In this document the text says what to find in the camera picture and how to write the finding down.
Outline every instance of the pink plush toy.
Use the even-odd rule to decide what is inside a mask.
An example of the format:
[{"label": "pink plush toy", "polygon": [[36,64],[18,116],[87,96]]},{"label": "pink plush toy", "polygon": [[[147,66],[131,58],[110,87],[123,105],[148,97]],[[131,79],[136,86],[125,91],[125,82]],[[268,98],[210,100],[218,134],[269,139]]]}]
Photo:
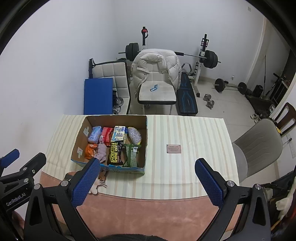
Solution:
[{"label": "pink plush toy", "polygon": [[95,158],[97,158],[100,163],[103,163],[106,160],[107,156],[107,147],[104,144],[103,140],[100,140],[100,143],[98,144],[98,153],[94,155]]}]

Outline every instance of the gray chair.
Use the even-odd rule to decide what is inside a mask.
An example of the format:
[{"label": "gray chair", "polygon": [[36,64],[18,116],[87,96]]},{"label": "gray chair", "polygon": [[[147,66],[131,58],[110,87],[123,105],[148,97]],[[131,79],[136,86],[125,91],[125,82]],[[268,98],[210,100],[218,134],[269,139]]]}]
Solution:
[{"label": "gray chair", "polygon": [[281,136],[270,119],[262,119],[232,143],[239,182],[275,162],[283,149]]}]

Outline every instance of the silver screw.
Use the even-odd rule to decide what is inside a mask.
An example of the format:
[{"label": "silver screw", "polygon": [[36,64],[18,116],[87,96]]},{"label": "silver screw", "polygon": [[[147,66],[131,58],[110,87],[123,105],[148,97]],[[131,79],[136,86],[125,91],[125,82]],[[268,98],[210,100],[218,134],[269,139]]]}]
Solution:
[{"label": "silver screw", "polygon": [[230,187],[233,187],[234,186],[234,182],[233,181],[227,181],[227,185],[230,186]]},{"label": "silver screw", "polygon": [[68,183],[69,183],[69,182],[68,182],[67,180],[64,180],[64,181],[61,182],[61,186],[65,187],[65,186],[68,185]]},{"label": "silver screw", "polygon": [[36,185],[34,186],[34,189],[35,189],[35,190],[38,190],[40,187],[41,187],[40,184],[36,184]]},{"label": "silver screw", "polygon": [[259,184],[255,184],[255,188],[260,190],[261,189],[261,186]]}]

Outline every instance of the white and blue package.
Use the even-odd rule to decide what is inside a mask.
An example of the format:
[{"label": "white and blue package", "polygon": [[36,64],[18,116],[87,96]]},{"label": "white and blue package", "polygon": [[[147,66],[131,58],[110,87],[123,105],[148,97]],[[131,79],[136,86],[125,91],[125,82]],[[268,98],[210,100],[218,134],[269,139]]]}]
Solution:
[{"label": "white and blue package", "polygon": [[91,135],[88,138],[89,143],[91,144],[98,143],[102,130],[103,128],[101,126],[93,127],[93,131],[91,132]]}]

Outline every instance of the white tape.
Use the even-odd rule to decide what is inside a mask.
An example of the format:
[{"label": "white tape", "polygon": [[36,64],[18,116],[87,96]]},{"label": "white tape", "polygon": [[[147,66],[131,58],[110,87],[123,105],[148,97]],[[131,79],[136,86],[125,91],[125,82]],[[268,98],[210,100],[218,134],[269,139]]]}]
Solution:
[{"label": "white tape", "polygon": [[80,147],[78,147],[77,153],[78,153],[78,158],[80,158],[83,153],[83,150]]},{"label": "white tape", "polygon": [[88,135],[89,135],[89,127],[84,128],[83,133],[86,135],[86,137],[88,137]]}]

